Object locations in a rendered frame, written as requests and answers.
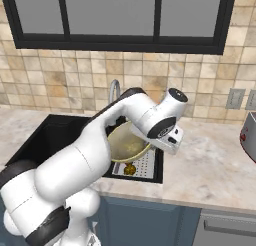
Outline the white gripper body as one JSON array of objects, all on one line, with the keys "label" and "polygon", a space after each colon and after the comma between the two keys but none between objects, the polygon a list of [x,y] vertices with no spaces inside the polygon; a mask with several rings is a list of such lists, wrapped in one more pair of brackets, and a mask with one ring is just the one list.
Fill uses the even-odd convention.
[{"label": "white gripper body", "polygon": [[145,140],[151,145],[168,152],[169,154],[176,154],[176,126],[173,126],[168,132],[166,132],[161,138],[150,139],[145,136],[135,125],[131,125],[130,131]]}]

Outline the pale yellow-green bowl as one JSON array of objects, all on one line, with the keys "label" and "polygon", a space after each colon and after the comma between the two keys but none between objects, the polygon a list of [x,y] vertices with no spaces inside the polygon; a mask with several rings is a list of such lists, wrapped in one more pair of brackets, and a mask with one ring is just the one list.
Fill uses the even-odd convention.
[{"label": "pale yellow-green bowl", "polygon": [[132,133],[131,126],[131,122],[125,122],[108,135],[113,162],[133,162],[150,149],[151,145],[147,141]]}]

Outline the brown mushroom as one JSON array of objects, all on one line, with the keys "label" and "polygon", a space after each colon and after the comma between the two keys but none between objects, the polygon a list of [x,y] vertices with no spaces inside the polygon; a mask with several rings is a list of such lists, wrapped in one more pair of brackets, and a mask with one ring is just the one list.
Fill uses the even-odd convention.
[{"label": "brown mushroom", "polygon": [[125,175],[134,175],[136,173],[136,167],[132,163],[128,163],[124,168]]}]

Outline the black sink basin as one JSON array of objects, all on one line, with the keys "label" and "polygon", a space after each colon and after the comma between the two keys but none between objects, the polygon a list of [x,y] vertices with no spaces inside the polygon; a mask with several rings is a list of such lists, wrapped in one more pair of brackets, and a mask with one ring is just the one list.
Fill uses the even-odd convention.
[{"label": "black sink basin", "polygon": [[[89,117],[48,115],[6,163],[6,166],[20,160],[31,160],[37,165],[41,164],[62,148],[73,143],[89,120]],[[152,179],[113,175],[115,162],[111,163],[104,177],[162,184],[164,152],[159,148],[152,150],[155,151],[154,177]]]}]

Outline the grey curved tap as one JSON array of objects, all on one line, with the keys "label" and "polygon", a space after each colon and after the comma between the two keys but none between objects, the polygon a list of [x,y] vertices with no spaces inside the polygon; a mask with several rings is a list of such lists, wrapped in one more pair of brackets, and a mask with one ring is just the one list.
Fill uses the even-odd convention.
[{"label": "grey curved tap", "polygon": [[120,83],[117,79],[114,79],[110,84],[108,102],[112,103],[120,97]]}]

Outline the blue cupboard door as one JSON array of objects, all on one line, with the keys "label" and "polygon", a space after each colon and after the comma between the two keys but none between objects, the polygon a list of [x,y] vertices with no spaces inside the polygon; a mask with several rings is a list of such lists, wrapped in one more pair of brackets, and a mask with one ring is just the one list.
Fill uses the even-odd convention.
[{"label": "blue cupboard door", "polygon": [[201,209],[103,196],[102,246],[192,246]]}]

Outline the silver and red toaster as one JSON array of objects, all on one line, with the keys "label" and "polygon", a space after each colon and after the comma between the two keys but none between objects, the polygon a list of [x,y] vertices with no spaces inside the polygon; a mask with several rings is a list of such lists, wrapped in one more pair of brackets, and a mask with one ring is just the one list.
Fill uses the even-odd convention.
[{"label": "silver and red toaster", "polygon": [[240,132],[240,144],[256,163],[256,112],[249,112]]}]

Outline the black framed window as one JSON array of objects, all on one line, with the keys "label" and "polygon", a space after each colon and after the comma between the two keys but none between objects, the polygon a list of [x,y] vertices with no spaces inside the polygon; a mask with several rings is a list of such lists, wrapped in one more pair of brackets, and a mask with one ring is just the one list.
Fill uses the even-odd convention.
[{"label": "black framed window", "polygon": [[3,0],[18,49],[221,55],[235,0]]}]

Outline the grey dishwasher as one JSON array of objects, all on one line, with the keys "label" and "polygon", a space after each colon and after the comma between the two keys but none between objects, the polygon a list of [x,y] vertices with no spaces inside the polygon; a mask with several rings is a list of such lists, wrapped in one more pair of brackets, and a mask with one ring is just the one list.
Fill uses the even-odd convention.
[{"label": "grey dishwasher", "polygon": [[203,209],[193,246],[256,246],[256,215]]}]

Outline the grey wall socket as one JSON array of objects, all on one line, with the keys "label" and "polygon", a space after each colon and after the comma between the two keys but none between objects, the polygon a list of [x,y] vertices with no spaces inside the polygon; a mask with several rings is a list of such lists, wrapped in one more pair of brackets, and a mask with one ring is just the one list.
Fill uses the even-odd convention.
[{"label": "grey wall socket", "polygon": [[239,110],[243,101],[245,89],[231,88],[226,102],[227,109]]},{"label": "grey wall socket", "polygon": [[251,90],[246,103],[246,110],[256,110],[256,90]]}]

